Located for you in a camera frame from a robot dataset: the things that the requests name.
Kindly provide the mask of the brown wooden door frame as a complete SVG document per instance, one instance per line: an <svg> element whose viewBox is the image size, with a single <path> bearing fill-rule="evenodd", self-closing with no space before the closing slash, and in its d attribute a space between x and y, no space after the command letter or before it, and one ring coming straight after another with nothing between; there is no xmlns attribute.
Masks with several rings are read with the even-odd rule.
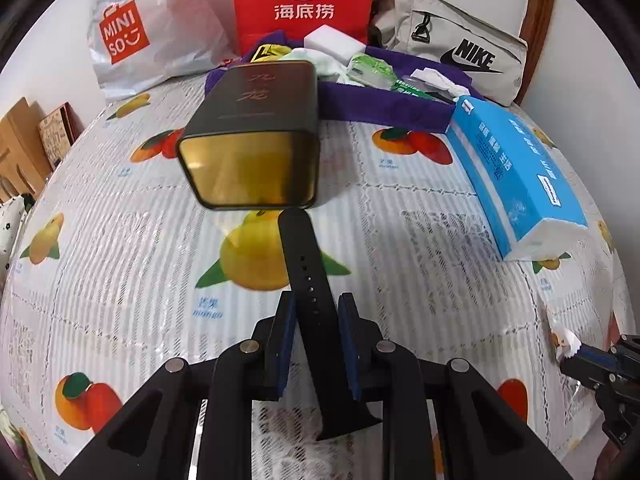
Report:
<svg viewBox="0 0 640 480"><path fill-rule="evenodd" d="M515 102L518 104L524 100L528 86L536 72L541 52L546 43L553 8L554 0L527 0L520 37L526 41L528 50L521 89L515 98Z"/></svg>

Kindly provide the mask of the white Miniso plastic bag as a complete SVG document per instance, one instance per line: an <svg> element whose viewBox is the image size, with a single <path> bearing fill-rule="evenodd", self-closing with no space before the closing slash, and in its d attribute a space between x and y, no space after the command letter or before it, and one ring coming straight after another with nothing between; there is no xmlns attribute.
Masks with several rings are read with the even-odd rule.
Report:
<svg viewBox="0 0 640 480"><path fill-rule="evenodd" d="M87 41L107 103L233 58L206 0L93 0Z"/></svg>

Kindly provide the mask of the wooden headboard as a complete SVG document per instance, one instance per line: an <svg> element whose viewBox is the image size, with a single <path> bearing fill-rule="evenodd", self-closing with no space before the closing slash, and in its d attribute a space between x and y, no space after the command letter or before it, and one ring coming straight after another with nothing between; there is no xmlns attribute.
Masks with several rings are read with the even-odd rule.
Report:
<svg viewBox="0 0 640 480"><path fill-rule="evenodd" d="M52 169L44 152L38 124L41 115L25 98L19 99L0 126L1 201L22 194L37 198Z"/></svg>

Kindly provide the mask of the white sponge block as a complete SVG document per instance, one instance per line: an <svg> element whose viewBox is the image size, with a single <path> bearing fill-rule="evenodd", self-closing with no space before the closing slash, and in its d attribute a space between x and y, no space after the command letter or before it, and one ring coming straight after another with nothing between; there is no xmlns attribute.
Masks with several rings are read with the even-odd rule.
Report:
<svg viewBox="0 0 640 480"><path fill-rule="evenodd" d="M366 52L366 45L327 24L316 28L303 40L306 49L317 50L343 65L348 65L357 54Z"/></svg>

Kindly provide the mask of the yellow black pouch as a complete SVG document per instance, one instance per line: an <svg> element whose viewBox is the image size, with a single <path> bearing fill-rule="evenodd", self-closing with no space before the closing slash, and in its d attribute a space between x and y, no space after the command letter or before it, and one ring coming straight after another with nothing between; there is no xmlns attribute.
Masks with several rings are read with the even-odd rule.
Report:
<svg viewBox="0 0 640 480"><path fill-rule="evenodd" d="M251 63L273 62L292 52L284 44L261 44L250 58Z"/></svg>

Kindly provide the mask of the small snack sachet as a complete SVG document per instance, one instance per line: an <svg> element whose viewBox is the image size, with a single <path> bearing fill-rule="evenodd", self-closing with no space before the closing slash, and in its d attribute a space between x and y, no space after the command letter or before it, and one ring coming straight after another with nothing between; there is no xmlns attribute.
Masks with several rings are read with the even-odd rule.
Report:
<svg viewBox="0 0 640 480"><path fill-rule="evenodd" d="M435 101L447 103L447 104L454 104L454 98L450 96L450 94L446 90L436 88L431 84L427 84L426 82L420 79L416 79L412 77L405 77L405 78L402 78L401 80L408 82L408 84L412 84L413 87L416 87L420 90L428 92L431 96L434 96Z"/></svg>

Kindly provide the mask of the white dotted pillow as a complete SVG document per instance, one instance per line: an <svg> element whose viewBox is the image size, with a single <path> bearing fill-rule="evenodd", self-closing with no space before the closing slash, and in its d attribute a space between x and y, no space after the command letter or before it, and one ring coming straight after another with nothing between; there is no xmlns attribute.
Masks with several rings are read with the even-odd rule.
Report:
<svg viewBox="0 0 640 480"><path fill-rule="evenodd" d="M0 282L1 287L6 284L12 252L18 233L26 218L26 214L35 205L32 194L13 196L1 204L0 209Z"/></svg>

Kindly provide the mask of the white tissue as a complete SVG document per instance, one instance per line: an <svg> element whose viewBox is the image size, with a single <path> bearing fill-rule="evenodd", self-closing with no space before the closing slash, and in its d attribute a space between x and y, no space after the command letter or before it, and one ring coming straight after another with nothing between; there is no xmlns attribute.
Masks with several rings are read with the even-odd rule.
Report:
<svg viewBox="0 0 640 480"><path fill-rule="evenodd" d="M471 94L468 88L462 86L462 84L456 84L438 70L434 70L434 68L417 68L412 72L411 77L422 81L427 86L439 92L447 93L454 101L457 101L457 99L462 96L469 96Z"/></svg>

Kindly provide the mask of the green flower wipes pack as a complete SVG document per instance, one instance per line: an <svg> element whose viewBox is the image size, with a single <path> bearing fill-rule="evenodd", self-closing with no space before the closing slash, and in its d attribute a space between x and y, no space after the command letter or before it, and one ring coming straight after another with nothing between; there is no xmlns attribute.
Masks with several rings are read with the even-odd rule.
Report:
<svg viewBox="0 0 640 480"><path fill-rule="evenodd" d="M412 84L408 84L401 79L397 79L392 85L392 91L396 93L406 94L407 96L414 96L415 98L426 99L435 101L434 96L431 96L428 92L413 87Z"/></svg>

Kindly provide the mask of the fruit pattern tablecloth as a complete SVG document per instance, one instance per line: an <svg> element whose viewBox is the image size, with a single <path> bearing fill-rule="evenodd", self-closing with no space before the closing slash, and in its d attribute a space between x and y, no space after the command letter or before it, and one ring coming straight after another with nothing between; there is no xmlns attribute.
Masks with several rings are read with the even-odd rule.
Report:
<svg viewBox="0 0 640 480"><path fill-rule="evenodd" d="M163 364L219 356L277 309L288 287L273 211L212 211L155 141L186 125L202 78L163 84L126 116L107 107L55 170L15 249L1 307L6 418L55 471L92 439L62 395L96 394L104 413ZM386 148L378 126L325 122L314 232L334 292L351 292L385 337L419 358L469 360L526 408L563 457L596 423L590 392L564 377L555 316L586 344L636 328L600 211L560 152L588 229L551 262L503 261L446 136Z"/></svg>

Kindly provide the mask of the green wet wipe packet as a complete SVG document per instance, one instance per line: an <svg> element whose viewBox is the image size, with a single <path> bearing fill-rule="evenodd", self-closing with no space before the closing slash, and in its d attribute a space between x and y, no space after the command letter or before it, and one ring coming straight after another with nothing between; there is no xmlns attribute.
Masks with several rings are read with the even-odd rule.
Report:
<svg viewBox="0 0 640 480"><path fill-rule="evenodd" d="M364 86L390 90L397 76L390 64L365 53L355 54L347 65L347 76Z"/></svg>

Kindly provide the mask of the brown patterned book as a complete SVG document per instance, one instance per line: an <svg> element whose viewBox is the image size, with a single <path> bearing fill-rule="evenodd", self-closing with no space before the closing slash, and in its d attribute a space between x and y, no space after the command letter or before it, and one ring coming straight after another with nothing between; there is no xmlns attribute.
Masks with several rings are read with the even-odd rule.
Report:
<svg viewBox="0 0 640 480"><path fill-rule="evenodd" d="M81 130L76 114L65 102L38 124L40 140L52 169L55 169L78 140Z"/></svg>

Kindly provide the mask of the blue tissue pack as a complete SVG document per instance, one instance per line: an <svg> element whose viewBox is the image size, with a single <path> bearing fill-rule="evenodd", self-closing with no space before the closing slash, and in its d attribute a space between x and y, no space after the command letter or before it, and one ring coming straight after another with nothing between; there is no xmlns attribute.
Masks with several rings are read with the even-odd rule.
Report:
<svg viewBox="0 0 640 480"><path fill-rule="evenodd" d="M521 118L494 103L462 96L446 136L503 260L563 259L587 232L573 189Z"/></svg>

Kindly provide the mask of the grey Nike pouch bag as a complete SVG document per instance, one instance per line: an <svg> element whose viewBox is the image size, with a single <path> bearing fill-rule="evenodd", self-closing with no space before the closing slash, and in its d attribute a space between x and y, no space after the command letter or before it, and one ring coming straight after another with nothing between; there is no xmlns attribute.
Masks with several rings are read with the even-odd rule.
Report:
<svg viewBox="0 0 640 480"><path fill-rule="evenodd" d="M462 70L482 96L503 106L521 90L526 41L446 0L373 0L370 31L387 50Z"/></svg>

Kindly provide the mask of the purple towel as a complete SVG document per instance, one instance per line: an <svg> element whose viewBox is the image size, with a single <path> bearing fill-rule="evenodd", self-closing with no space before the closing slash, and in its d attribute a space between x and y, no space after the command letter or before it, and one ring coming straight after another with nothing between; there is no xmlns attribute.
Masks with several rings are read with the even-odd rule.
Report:
<svg viewBox="0 0 640 480"><path fill-rule="evenodd" d="M246 56L209 72L204 101L188 130L318 136L319 125L333 120L443 133L456 109L407 92L322 80L318 67L302 60L300 52L294 49L288 58L258 63Z"/></svg>

